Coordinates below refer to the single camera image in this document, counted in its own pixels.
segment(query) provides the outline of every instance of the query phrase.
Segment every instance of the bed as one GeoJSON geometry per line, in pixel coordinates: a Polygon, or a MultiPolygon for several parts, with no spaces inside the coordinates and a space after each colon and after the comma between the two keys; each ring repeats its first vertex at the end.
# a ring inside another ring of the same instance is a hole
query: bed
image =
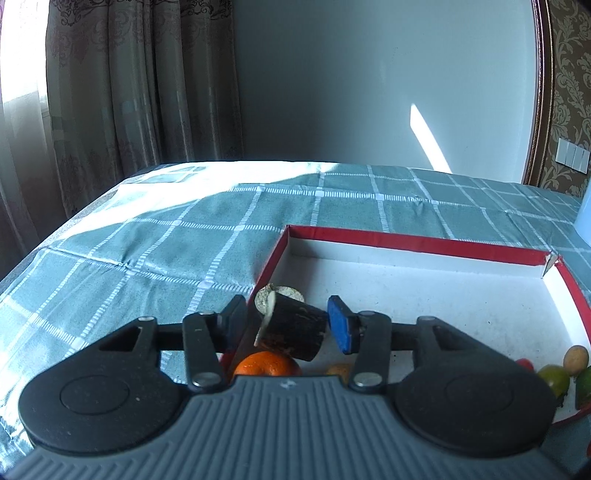
{"type": "MultiPolygon", "coordinates": [[[[37,373],[124,323],[179,322],[249,295],[286,224],[552,250],[591,300],[580,200],[519,184],[401,167],[276,161],[196,163],[116,186],[0,283],[0,471],[31,450],[18,397],[37,373]]],[[[183,359],[161,367],[184,380],[183,359]]],[[[553,427],[544,450],[575,471],[587,419],[553,427]]]]}

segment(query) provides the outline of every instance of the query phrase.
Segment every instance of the damask pattern wallpaper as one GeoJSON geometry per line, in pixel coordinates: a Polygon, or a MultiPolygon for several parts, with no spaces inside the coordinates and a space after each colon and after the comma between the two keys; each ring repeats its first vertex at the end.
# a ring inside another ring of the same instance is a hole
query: damask pattern wallpaper
{"type": "Polygon", "coordinates": [[[582,197],[589,174],[554,161],[558,139],[591,150],[591,14],[577,0],[550,0],[554,108],[541,187],[582,197]]]}

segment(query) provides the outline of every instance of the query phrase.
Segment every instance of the curtain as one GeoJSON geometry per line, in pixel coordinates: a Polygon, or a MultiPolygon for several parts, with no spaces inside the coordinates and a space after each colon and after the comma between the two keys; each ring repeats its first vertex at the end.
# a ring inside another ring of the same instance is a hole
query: curtain
{"type": "Polygon", "coordinates": [[[242,157],[230,0],[51,0],[46,49],[68,215],[140,169],[242,157]]]}
{"type": "Polygon", "coordinates": [[[43,122],[47,9],[0,0],[0,279],[66,220],[43,122]]]}

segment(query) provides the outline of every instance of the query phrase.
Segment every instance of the light switch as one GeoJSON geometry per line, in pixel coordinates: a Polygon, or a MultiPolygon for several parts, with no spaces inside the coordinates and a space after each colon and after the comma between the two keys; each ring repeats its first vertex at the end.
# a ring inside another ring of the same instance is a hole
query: light switch
{"type": "Polygon", "coordinates": [[[556,163],[562,163],[566,159],[566,148],[569,143],[564,138],[558,139],[558,149],[556,149],[556,163]]]}
{"type": "Polygon", "coordinates": [[[564,159],[564,164],[567,167],[573,168],[574,153],[576,150],[577,146],[574,143],[568,142],[566,147],[566,158],[564,159]]]}
{"type": "Polygon", "coordinates": [[[579,147],[574,143],[558,139],[558,148],[556,149],[556,163],[562,163],[574,170],[587,173],[589,168],[589,150],[579,147]]]}
{"type": "Polygon", "coordinates": [[[589,150],[583,149],[583,159],[581,160],[581,171],[586,175],[589,169],[589,150]]]}
{"type": "Polygon", "coordinates": [[[585,150],[583,147],[577,147],[577,151],[574,154],[573,168],[586,174],[588,166],[589,150],[585,150]]]}
{"type": "Polygon", "coordinates": [[[575,170],[580,170],[583,167],[583,153],[585,149],[577,145],[574,149],[574,158],[573,158],[573,165],[572,168],[575,170]]]}

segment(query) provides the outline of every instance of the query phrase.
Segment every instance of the patterned curtain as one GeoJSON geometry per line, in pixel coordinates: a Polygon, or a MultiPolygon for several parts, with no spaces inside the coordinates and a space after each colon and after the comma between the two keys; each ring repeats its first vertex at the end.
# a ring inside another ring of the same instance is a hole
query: patterned curtain
{"type": "Polygon", "coordinates": [[[242,157],[230,0],[51,0],[46,47],[69,215],[142,168],[242,157]]]}

